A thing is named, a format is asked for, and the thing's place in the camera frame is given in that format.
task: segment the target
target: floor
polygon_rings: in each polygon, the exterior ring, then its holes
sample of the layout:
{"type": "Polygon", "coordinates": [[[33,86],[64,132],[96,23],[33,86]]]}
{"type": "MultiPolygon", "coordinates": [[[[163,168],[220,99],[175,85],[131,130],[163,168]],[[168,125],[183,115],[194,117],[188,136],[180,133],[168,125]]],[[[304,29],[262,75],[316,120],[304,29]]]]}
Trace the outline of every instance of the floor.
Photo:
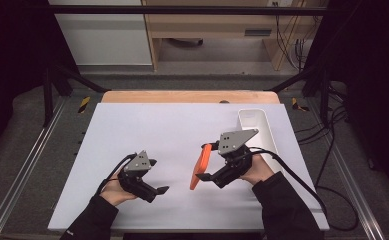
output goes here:
{"type": "MultiPolygon", "coordinates": [[[[289,63],[284,65],[283,70],[275,72],[264,52],[261,41],[254,39],[205,39],[201,46],[193,42],[168,40],[163,43],[160,63],[155,72],[133,67],[128,67],[124,73],[88,68],[84,69],[84,75],[112,89],[264,90],[298,72],[289,63]]],[[[313,112],[314,108],[317,109],[318,100],[303,98],[300,92],[302,84],[299,82],[279,93],[295,131],[318,123],[313,112]],[[311,111],[294,109],[293,98],[297,99],[300,107],[304,107],[303,110],[308,107],[311,111]]],[[[0,222],[0,239],[58,239],[57,233],[48,231],[46,226],[83,141],[95,103],[101,101],[101,94],[73,81],[72,86],[75,88],[72,97],[63,99],[56,93],[54,95],[55,103],[60,105],[64,102],[63,113],[53,132],[48,135],[47,142],[41,146],[42,154],[31,166],[28,178],[21,182],[24,188],[17,192],[19,198],[12,202],[13,208],[0,222]],[[83,114],[78,114],[77,109],[85,96],[91,97],[90,104],[83,114]]],[[[345,90],[342,84],[334,83],[334,87],[345,90]]],[[[331,99],[330,107],[336,109],[340,105],[338,101],[336,97],[331,99]]],[[[36,88],[17,97],[14,109],[13,118],[0,139],[0,207],[43,130],[42,89],[36,88]]],[[[335,129],[336,147],[329,156],[321,183],[348,196],[352,192],[349,189],[351,186],[343,181],[345,177],[342,175],[346,172],[340,166],[340,162],[346,163],[360,189],[359,195],[366,202],[365,206],[359,206],[360,210],[366,210],[368,206],[371,215],[360,212],[362,219],[358,227],[347,232],[332,229],[327,232],[326,239],[389,239],[389,182],[384,173],[368,168],[366,154],[348,121],[340,121],[335,129]],[[370,229],[371,233],[381,230],[382,233],[371,236],[364,229],[370,229]]],[[[299,132],[297,137],[305,138],[314,131],[299,132]]],[[[327,153],[326,137],[300,145],[312,179],[317,178],[327,153]]],[[[341,227],[354,223],[354,215],[346,201],[323,189],[318,189],[318,193],[327,203],[331,223],[341,227]]],[[[350,199],[354,201],[357,197],[350,196],[350,199]]]]}

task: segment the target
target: hand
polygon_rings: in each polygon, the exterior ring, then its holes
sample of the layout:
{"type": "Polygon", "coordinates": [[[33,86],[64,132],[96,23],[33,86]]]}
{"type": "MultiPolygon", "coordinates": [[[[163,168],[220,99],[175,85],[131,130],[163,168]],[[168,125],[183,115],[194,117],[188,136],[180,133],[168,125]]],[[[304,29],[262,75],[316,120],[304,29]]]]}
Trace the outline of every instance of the hand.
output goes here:
{"type": "Polygon", "coordinates": [[[262,155],[255,154],[252,156],[252,166],[251,168],[240,177],[240,179],[248,181],[252,185],[255,185],[259,181],[265,181],[272,175],[274,172],[263,159],[262,155]]]}
{"type": "Polygon", "coordinates": [[[109,202],[113,206],[117,206],[126,200],[132,200],[137,198],[137,196],[135,196],[134,194],[123,190],[123,188],[120,186],[119,180],[117,179],[118,176],[117,173],[115,173],[110,178],[110,181],[107,182],[103,191],[100,193],[101,197],[103,197],[107,202],[109,202]]]}

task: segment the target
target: black curtain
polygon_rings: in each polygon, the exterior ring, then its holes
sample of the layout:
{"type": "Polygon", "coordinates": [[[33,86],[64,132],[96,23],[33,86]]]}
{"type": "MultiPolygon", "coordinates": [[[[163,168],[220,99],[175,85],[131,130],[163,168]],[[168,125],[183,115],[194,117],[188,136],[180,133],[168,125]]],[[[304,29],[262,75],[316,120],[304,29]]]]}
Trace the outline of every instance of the black curtain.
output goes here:
{"type": "Polygon", "coordinates": [[[41,86],[47,66],[61,64],[79,73],[55,16],[26,12],[28,4],[48,1],[0,0],[0,136],[13,114],[13,99],[41,86]]]}
{"type": "MultiPolygon", "coordinates": [[[[337,7],[348,2],[331,1],[337,7]]],[[[319,61],[345,17],[322,21],[306,67],[319,61]]],[[[389,1],[362,1],[332,46],[325,69],[331,81],[347,85],[350,119],[368,158],[389,177],[389,1]]]]}

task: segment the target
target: white tray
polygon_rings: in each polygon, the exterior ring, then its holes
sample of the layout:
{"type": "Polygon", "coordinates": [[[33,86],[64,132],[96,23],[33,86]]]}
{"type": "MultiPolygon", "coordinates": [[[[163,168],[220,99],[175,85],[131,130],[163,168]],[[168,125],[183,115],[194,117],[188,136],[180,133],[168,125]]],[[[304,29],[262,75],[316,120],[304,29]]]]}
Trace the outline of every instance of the white tray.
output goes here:
{"type": "MultiPolygon", "coordinates": [[[[259,134],[246,143],[247,147],[259,147],[278,154],[265,111],[262,109],[241,109],[238,111],[238,119],[242,130],[259,130],[259,134]]],[[[285,176],[284,168],[271,155],[267,153],[261,155],[272,171],[275,173],[280,171],[285,176]]]]}

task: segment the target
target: cabinet door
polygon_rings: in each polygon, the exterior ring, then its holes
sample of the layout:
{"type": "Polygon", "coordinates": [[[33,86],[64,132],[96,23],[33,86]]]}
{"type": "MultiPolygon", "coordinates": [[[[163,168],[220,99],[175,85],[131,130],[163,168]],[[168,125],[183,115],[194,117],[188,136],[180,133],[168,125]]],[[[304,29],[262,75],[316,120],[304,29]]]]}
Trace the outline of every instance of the cabinet door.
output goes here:
{"type": "MultiPolygon", "coordinates": [[[[49,0],[54,5],[141,5],[139,0],[49,0]]],[[[57,14],[78,65],[151,65],[144,16],[57,14]]]]}

